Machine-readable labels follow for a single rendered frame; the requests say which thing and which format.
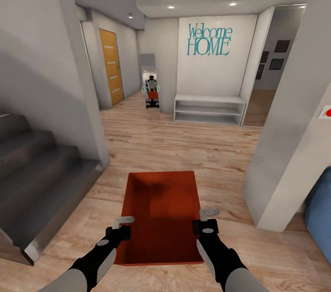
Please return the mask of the storage box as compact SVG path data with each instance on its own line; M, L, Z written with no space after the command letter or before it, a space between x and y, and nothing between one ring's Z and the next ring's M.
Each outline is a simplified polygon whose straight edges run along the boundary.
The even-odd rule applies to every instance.
M131 238L116 248L122 266L203 264L192 221L200 219L194 171L129 173L121 217Z

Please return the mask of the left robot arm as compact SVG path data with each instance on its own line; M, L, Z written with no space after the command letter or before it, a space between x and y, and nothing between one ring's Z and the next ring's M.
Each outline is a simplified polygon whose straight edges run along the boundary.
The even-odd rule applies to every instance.
M66 272L37 292L90 292L114 264L116 248L131 238L131 227L120 224L132 222L132 216L114 217L113 227L106 229L106 236L95 249L77 259Z

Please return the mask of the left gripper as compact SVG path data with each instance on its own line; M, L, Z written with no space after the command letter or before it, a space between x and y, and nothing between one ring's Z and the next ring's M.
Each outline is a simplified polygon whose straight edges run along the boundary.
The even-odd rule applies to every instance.
M130 226L122 226L119 229L112 229L112 227L108 227L106 229L106 237L109 236L110 234L114 234L117 235L117 237L119 238L119 244L122 241L129 241L131 238L131 227Z

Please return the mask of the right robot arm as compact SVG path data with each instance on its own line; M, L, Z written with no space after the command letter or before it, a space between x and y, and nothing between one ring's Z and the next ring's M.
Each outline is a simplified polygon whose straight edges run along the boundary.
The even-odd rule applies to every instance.
M270 292L241 262L236 251L220 240L217 220L207 219L220 214L220 210L210 208L199 212L200 219L192 221L194 234L200 235L196 245L223 292Z

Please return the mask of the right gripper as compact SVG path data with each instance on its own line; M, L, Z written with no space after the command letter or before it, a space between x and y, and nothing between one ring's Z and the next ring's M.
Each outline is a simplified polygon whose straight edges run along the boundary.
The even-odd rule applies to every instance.
M208 226L208 225L212 226L215 233L219 234L216 219L208 219L208 221L203 221L203 222L199 219L199 220L196 220L196 221L192 221L192 224L193 224L193 232L194 232L195 235L200 235L201 234L200 228L202 226Z

